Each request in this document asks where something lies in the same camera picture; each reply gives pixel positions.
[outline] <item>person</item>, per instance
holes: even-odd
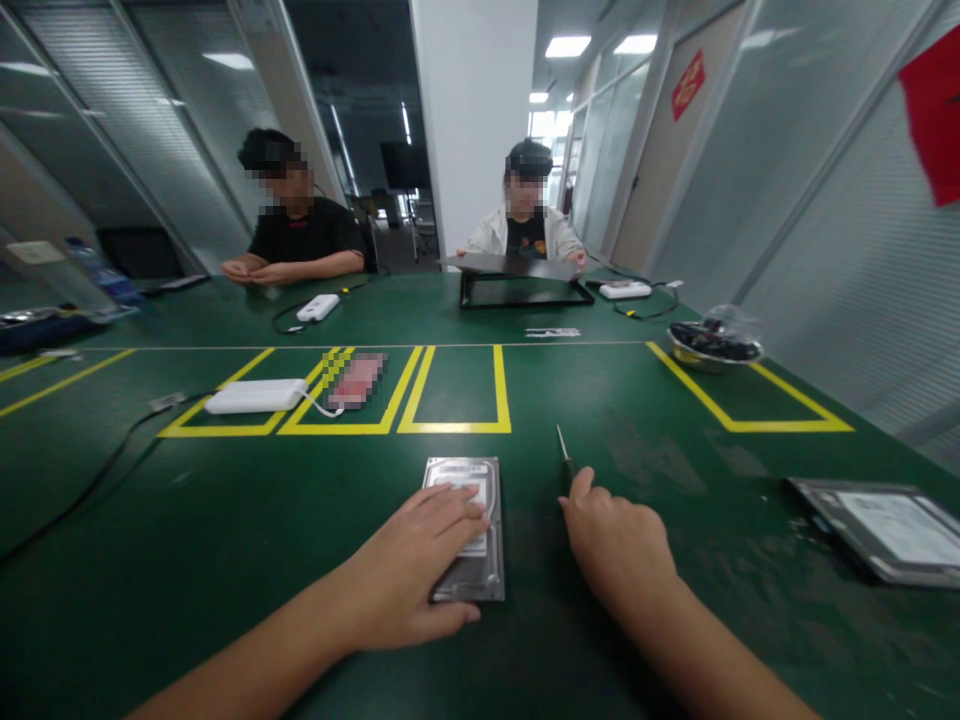
[[[543,187],[553,169],[550,148],[530,138],[513,146],[503,173],[505,204],[487,215],[464,248],[467,253],[518,255],[576,263],[579,272],[587,256],[567,219],[543,205]]]
[[[363,272],[364,245],[353,215],[314,195],[313,170],[279,130],[256,128],[237,153],[276,200],[260,215],[253,242],[220,268],[238,285],[289,285]]]
[[[687,710],[718,720],[817,717],[677,575],[659,515],[593,480],[584,468],[560,498],[574,557]],[[417,645],[478,622],[475,605],[428,601],[460,550],[489,528],[475,494],[420,490],[343,565],[130,717],[277,718],[352,653]]]

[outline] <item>red sign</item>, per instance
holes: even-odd
[[[683,115],[687,106],[700,92],[700,88],[707,81],[707,73],[703,69],[703,50],[697,50],[683,77],[673,91],[673,121],[676,122]]]
[[[900,71],[910,134],[937,207],[960,200],[960,27]]]

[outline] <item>small white device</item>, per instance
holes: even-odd
[[[207,400],[205,407],[213,415],[293,410],[306,392],[307,381],[299,378],[238,380]]]
[[[16,255],[27,265],[47,265],[52,262],[66,260],[63,253],[57,250],[46,240],[34,240],[26,243],[12,243],[7,250]]]
[[[650,286],[642,282],[615,282],[600,286],[600,294],[608,300],[626,300],[632,297],[647,297]]]
[[[317,295],[297,311],[297,320],[300,322],[320,322],[339,303],[339,295]]]

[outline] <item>floor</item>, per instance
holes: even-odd
[[[377,224],[377,252],[380,264],[385,265],[392,273],[424,273],[439,272],[440,266],[435,262],[439,258],[436,238],[424,243],[418,243],[419,262],[413,259],[412,230],[409,225],[403,225],[391,230],[385,221]]]

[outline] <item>woman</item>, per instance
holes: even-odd
[[[506,204],[487,215],[457,250],[488,255],[518,255],[576,263],[586,268],[586,253],[566,218],[543,205],[543,186],[553,169],[550,149],[530,138],[513,146],[503,174]]]

